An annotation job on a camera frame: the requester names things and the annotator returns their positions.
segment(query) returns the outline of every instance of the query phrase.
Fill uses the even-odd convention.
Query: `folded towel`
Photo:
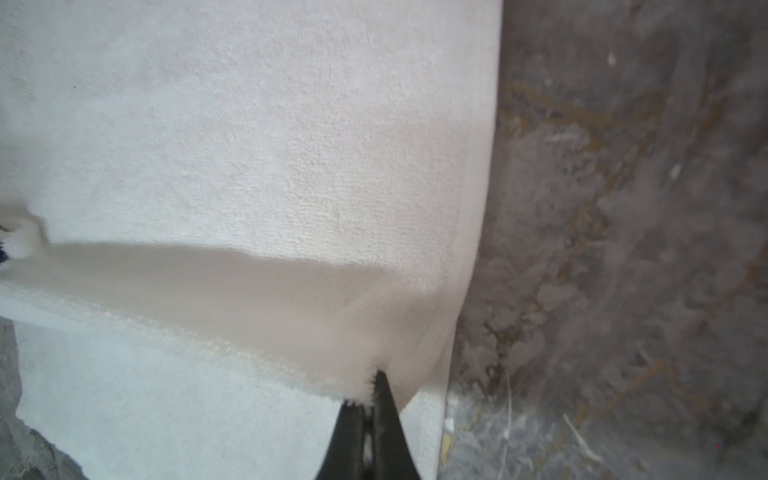
[[[3,2],[0,205],[48,246],[0,272],[0,315],[68,332],[19,329],[22,419],[86,475],[195,478],[164,458],[183,437],[229,452],[228,426],[188,419],[231,406],[215,392],[178,416],[169,389],[252,395],[255,417],[280,402],[258,445],[286,422],[281,442],[318,439],[291,415],[312,394],[369,400],[376,369],[403,407],[472,271],[499,24],[499,0]],[[51,404],[41,379],[63,372]],[[79,420],[147,409],[119,442]],[[167,440],[157,461],[91,454],[147,438]]]

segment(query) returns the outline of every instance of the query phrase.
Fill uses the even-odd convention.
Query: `white towel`
[[[499,26],[499,0],[3,2],[0,205],[50,247],[0,273],[0,315],[71,333],[19,327],[22,419],[92,478],[196,478],[173,450],[234,452],[234,424],[188,421],[232,412],[225,389],[253,397],[237,415],[282,407],[217,476],[298,478],[257,450],[308,435],[314,465],[336,409],[303,422],[327,400],[280,385],[366,401],[382,368],[405,405],[472,271]],[[148,409],[119,439],[78,430]],[[118,455],[149,437],[151,459]]]

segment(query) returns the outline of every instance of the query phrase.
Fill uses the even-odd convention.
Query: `marble surface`
[[[763,478],[760,0],[509,0],[441,480]]]

